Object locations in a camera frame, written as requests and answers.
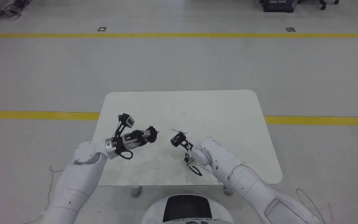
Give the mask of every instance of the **table top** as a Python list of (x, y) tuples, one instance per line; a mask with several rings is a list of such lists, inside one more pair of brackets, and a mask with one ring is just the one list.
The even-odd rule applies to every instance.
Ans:
[(133, 150), (133, 158), (108, 160), (98, 186), (215, 185), (205, 170), (202, 177), (186, 166), (185, 150), (170, 139), (181, 130), (195, 144), (211, 136), (253, 168), (268, 183), (279, 183), (282, 172), (257, 96), (250, 90), (112, 92), (105, 98), (92, 141), (109, 138), (117, 116), (129, 114), (134, 126), (123, 133), (154, 126), (156, 142)]

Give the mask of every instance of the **table leg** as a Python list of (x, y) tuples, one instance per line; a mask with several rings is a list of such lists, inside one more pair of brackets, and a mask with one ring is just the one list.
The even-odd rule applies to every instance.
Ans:
[(319, 2), (322, 4), (321, 10), (325, 10), (327, 3), (324, 0), (319, 0)]
[(132, 186), (132, 197), (137, 198), (142, 193), (142, 186)]
[(223, 185), (223, 192), (227, 196), (231, 196), (234, 194), (234, 192), (232, 190), (228, 189), (225, 185)]

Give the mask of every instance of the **floor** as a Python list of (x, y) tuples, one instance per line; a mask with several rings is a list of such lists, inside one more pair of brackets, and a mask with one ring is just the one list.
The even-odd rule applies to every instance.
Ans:
[[(10, 1), (0, 0), (0, 6)], [(354, 0), (292, 14), (263, 13), (252, 0), (39, 0), (1, 34), (357, 33)], [(356, 38), (0, 38), (0, 110), (100, 111), (114, 91), (256, 92), (264, 115), (358, 116)], [(46, 205), (48, 167), (62, 169), (90, 141), (96, 121), (0, 120), (0, 223), (36, 218)], [(291, 195), (303, 189), (327, 223), (355, 223), (358, 127), (268, 125)], [(227, 207), (236, 223), (259, 223), (218, 186), (98, 187), (76, 223), (140, 223), (162, 197), (196, 193)]]

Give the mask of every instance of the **yellow stripe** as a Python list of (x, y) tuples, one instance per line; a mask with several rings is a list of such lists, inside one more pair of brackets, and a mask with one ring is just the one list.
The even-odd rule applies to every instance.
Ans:
[(0, 38), (358, 38), (358, 34), (255, 33), (117, 33), (117, 34), (0, 34)]
[(358, 125), (358, 117), (350, 116), (265, 116), (266, 124), (291, 125)]
[[(0, 111), (0, 119), (98, 120), (98, 112)], [(356, 116), (265, 116), (266, 124), (358, 125)]]
[(97, 112), (0, 111), (0, 119), (98, 120)]

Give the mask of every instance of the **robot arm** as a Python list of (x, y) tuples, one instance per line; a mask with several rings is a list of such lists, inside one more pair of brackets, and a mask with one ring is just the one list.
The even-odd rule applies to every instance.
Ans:
[(155, 142), (157, 131), (152, 126), (121, 136), (125, 127), (133, 125), (134, 120), (128, 114), (119, 115), (119, 125), (112, 138), (95, 143), (83, 142), (76, 148), (73, 159), (57, 181), (54, 200), (42, 224), (73, 224), (95, 191), (107, 159), (121, 156), (129, 160), (133, 156), (132, 149)]
[(205, 138), (193, 146), (179, 132), (171, 142), (175, 147), (185, 147), (185, 161), (195, 174), (202, 175), (192, 162), (200, 166), (209, 165), (213, 175), (239, 194), (257, 212), (262, 223), (322, 223), (306, 206), (288, 194), (270, 187), (215, 139)]

